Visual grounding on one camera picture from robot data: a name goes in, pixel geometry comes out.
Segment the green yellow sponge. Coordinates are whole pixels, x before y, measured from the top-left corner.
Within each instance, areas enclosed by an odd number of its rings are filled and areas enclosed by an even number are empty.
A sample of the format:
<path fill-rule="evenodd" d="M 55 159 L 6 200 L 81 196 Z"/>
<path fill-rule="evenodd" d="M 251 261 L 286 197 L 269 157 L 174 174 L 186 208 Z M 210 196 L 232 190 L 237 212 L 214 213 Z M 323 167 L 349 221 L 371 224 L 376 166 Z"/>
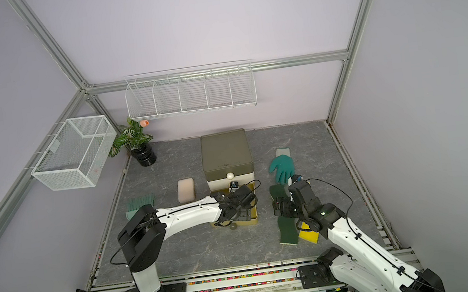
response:
<path fill-rule="evenodd" d="M 294 218 L 280 216 L 277 225 L 280 230 L 280 243 L 284 245 L 297 245 L 299 233 Z"/>

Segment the pink sponge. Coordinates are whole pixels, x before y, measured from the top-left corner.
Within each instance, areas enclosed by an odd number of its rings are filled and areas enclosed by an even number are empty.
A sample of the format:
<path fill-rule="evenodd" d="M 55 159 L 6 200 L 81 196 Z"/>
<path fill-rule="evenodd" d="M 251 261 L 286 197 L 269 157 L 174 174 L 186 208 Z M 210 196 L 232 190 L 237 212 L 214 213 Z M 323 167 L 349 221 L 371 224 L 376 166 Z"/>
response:
<path fill-rule="evenodd" d="M 195 200 L 195 183 L 192 178 L 179 180 L 178 186 L 178 201 L 181 204 L 188 204 Z"/>

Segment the olive three-drawer storage box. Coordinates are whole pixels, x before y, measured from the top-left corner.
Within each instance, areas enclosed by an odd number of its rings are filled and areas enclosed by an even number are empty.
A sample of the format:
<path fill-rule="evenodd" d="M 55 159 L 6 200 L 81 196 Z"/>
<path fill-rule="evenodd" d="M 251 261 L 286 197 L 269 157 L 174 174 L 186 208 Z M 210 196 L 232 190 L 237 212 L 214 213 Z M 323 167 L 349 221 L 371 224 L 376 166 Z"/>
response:
<path fill-rule="evenodd" d="M 254 162 L 243 128 L 200 138 L 202 168 L 211 192 L 229 189 L 231 182 L 249 184 L 255 179 Z"/>

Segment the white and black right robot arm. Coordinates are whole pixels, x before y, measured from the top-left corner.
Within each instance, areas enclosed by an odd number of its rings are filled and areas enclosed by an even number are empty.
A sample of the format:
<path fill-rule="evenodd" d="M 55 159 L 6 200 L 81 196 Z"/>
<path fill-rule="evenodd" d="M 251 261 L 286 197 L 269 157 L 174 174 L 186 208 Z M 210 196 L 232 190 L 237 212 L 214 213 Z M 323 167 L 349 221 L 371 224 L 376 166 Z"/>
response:
<path fill-rule="evenodd" d="M 294 197 L 273 201 L 274 214 L 306 222 L 311 230 L 334 244 L 319 263 L 333 279 L 358 292 L 446 292 L 432 270 L 417 270 L 378 245 L 344 212 L 312 197 L 308 203 Z"/>

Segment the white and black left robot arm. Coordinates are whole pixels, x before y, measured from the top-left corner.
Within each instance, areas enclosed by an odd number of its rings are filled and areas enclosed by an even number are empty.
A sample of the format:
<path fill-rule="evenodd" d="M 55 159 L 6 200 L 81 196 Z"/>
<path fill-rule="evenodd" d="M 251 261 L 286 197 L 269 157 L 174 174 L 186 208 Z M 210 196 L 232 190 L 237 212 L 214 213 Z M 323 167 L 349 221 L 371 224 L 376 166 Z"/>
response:
<path fill-rule="evenodd" d="M 202 224 L 228 227 L 256 204 L 254 189 L 242 185 L 231 193 L 212 192 L 177 207 L 156 209 L 151 204 L 140 207 L 117 236 L 138 292 L 161 290 L 156 261 L 165 240 Z"/>

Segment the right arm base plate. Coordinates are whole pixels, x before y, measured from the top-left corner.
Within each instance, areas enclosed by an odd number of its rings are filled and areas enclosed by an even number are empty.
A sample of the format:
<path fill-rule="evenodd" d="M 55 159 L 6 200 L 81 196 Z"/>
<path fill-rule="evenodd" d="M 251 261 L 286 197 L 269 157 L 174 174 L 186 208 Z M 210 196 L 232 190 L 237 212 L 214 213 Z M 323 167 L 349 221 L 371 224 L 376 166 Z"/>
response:
<path fill-rule="evenodd" d="M 323 264 L 300 266 L 297 270 L 297 278 L 301 281 L 303 289 L 341 284 L 331 274 L 329 267 Z"/>

